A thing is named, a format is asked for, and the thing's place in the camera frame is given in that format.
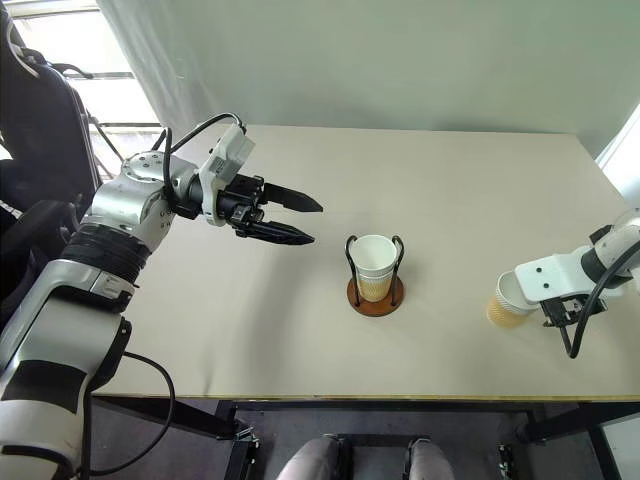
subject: wooden coaster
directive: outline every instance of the wooden coaster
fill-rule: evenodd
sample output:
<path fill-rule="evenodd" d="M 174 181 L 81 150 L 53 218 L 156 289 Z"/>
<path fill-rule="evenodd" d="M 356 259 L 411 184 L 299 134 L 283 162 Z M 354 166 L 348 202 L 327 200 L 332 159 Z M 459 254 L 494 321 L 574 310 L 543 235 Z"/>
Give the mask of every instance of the wooden coaster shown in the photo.
<path fill-rule="evenodd" d="M 389 289 L 389 293 L 379 302 L 367 302 L 360 296 L 360 306 L 356 307 L 356 293 L 353 285 L 353 278 L 349 280 L 349 285 L 347 285 L 347 298 L 349 299 L 349 303 L 351 306 L 362 315 L 366 315 L 367 317 L 382 317 L 384 315 L 388 315 L 397 309 L 402 300 L 404 300 L 404 284 L 400 277 L 398 277 L 398 286 L 397 286 L 397 302 L 396 305 L 391 305 L 391 289 Z"/>

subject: wall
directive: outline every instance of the wall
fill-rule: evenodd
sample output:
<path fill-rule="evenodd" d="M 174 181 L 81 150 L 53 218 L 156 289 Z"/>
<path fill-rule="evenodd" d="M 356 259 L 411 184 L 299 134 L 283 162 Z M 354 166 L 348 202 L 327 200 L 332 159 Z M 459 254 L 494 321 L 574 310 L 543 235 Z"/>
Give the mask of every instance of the wall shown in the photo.
<path fill-rule="evenodd" d="M 640 2 L 99 0 L 161 121 L 577 133 L 640 102 Z"/>

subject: person's knee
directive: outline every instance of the person's knee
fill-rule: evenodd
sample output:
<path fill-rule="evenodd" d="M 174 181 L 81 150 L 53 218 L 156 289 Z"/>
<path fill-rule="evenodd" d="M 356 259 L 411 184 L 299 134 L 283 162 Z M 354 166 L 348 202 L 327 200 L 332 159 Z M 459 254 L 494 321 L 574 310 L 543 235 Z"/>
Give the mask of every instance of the person's knee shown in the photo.
<path fill-rule="evenodd" d="M 451 464 L 443 451 L 427 439 L 411 446 L 409 480 L 454 480 Z"/>
<path fill-rule="evenodd" d="M 278 480 L 330 480 L 335 471 L 339 443 L 335 438 L 314 438 L 287 462 Z"/>

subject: beige cup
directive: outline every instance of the beige cup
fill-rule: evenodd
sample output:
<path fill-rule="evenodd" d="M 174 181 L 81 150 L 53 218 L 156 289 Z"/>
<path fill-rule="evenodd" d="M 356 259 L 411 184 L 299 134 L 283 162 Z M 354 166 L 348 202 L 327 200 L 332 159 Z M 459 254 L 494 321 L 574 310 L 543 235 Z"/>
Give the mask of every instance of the beige cup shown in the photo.
<path fill-rule="evenodd" d="M 358 273 L 358 291 L 367 302 L 379 302 L 389 293 L 393 270 L 381 277 L 367 277 Z"/>

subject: window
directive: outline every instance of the window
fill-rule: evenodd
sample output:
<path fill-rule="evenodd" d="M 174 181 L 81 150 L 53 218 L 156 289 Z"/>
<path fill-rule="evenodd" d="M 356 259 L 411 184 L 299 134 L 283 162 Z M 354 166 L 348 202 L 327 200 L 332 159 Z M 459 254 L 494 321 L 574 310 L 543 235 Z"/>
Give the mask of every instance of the window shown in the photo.
<path fill-rule="evenodd" d="M 597 160 L 632 207 L 640 206 L 640 105 Z"/>
<path fill-rule="evenodd" d="M 161 132 L 158 119 L 133 76 L 109 25 L 90 1 L 5 2 L 29 48 L 51 63 L 69 63 L 93 79 L 68 71 L 92 117 L 91 140 L 103 180 L 120 171 L 121 159 L 148 150 Z"/>

